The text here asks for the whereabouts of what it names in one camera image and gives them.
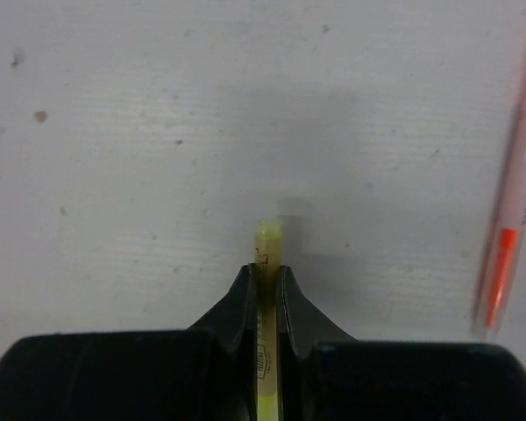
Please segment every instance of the black device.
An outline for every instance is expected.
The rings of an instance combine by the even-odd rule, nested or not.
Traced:
[[[184,331],[21,339],[0,360],[2,420],[256,419],[256,270]],[[526,420],[526,373],[486,344],[357,341],[277,279],[282,419]]]

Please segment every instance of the pen barrel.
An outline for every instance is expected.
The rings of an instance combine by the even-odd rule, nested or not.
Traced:
[[[510,147],[498,224],[519,230],[526,225],[526,105]]]
[[[526,105],[510,147],[507,173],[485,267],[476,315],[476,328],[492,339],[501,327],[502,314],[514,280],[526,225]]]

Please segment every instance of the pen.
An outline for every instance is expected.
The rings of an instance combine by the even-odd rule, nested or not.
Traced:
[[[526,102],[510,147],[475,328],[483,339],[494,339],[515,276],[526,226]]]

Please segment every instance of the orange stripe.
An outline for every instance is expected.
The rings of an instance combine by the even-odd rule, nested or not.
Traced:
[[[493,281],[489,291],[487,317],[485,319],[486,328],[490,329],[497,320],[497,314],[501,309],[503,294],[507,286],[507,279],[512,268],[515,255],[516,231],[502,230],[499,254],[494,266]]]

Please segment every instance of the white wall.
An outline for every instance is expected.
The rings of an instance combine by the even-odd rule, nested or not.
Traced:
[[[189,325],[276,214],[349,333],[468,340],[525,55],[526,0],[1,0],[0,355]]]

